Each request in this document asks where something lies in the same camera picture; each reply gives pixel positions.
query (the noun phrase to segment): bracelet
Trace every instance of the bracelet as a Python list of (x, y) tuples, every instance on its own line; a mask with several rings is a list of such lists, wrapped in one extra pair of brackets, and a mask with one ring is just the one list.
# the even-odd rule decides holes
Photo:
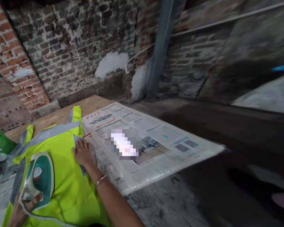
[(101, 181), (104, 179), (104, 178), (106, 178), (107, 177), (107, 175), (104, 175), (103, 177), (101, 177), (98, 181), (97, 181), (97, 183), (95, 184), (95, 188), (97, 188), (97, 186), (101, 183)]

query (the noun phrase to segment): pixelated blur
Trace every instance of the pixelated blur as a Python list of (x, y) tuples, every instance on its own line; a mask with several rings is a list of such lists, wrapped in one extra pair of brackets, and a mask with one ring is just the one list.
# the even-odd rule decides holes
[(112, 129), (108, 135), (119, 159), (136, 160), (141, 157), (141, 138), (136, 129)]

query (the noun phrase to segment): yellow safety vest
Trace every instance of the yellow safety vest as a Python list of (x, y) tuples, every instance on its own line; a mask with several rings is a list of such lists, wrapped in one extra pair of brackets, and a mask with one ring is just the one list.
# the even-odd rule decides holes
[[(2, 227), (7, 226), (16, 195), (23, 188), (31, 157), (42, 151), (48, 151), (52, 158), (55, 176), (55, 189), (50, 204), (33, 213), (52, 216), (63, 222), (80, 226), (99, 223), (110, 227), (111, 221), (97, 194), (86, 170), (74, 159), (72, 148), (83, 136), (81, 108), (75, 106), (68, 123), (53, 125), (41, 131), (32, 139), (34, 126), (29, 125), (16, 148), (10, 154), (18, 164), (17, 174), (10, 202)], [(41, 221), (29, 217), (23, 226), (59, 226), (54, 221)]]

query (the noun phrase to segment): steam iron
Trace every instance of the steam iron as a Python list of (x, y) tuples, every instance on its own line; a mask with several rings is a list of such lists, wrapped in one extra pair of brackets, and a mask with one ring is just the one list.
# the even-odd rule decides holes
[(23, 188), (25, 188), (24, 200), (32, 200), (42, 193), (41, 201), (34, 210), (46, 207), (50, 203), (54, 191), (54, 167), (47, 151), (39, 152), (32, 156), (28, 166)]

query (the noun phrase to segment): wooden table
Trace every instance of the wooden table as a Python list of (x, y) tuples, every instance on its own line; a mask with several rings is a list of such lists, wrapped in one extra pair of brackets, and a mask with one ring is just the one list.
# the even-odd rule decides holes
[(102, 98), (100, 96), (94, 95), (92, 97), (86, 98), (84, 100), (81, 100), (79, 102), (76, 102), (70, 106), (67, 106), (63, 109), (60, 109), (58, 111), (55, 111), (49, 115), (46, 115), (44, 117), (41, 117), (37, 120), (34, 120), (28, 124), (22, 125), (16, 129), (13, 129), (11, 131), (8, 131), (5, 133), (5, 135), (11, 139), (14, 142), (18, 142), (19, 137), (22, 135), (24, 130), (27, 128), (28, 125), (34, 125), (34, 135), (39, 134), (39, 132), (47, 127), (50, 127), (54, 124), (65, 124), (67, 122), (67, 118), (72, 111), (74, 106), (81, 106), (82, 110), (82, 116), (85, 116), (89, 113), (92, 113), (96, 110), (99, 110), (109, 104), (113, 103), (113, 101), (107, 100), (105, 98)]

